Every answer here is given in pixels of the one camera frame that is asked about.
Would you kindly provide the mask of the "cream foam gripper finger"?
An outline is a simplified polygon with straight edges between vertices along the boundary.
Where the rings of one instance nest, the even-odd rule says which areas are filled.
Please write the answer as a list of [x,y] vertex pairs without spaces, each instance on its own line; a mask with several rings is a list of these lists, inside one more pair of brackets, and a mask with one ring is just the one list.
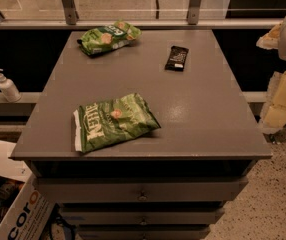
[[277,49],[280,37],[281,23],[275,25],[268,33],[261,36],[256,42],[256,46],[262,49]]
[[259,128],[275,134],[286,125],[286,71],[274,72],[268,85],[266,102],[260,112]]

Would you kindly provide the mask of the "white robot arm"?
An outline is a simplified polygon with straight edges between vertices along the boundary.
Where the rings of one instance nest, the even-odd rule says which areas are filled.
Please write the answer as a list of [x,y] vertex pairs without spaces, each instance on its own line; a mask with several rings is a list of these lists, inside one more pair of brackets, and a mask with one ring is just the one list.
[[[286,16],[268,33],[260,37],[256,46],[266,50],[276,49],[280,59],[286,61]],[[266,102],[259,120],[264,134],[275,134],[286,125],[286,71],[274,72],[268,85]]]

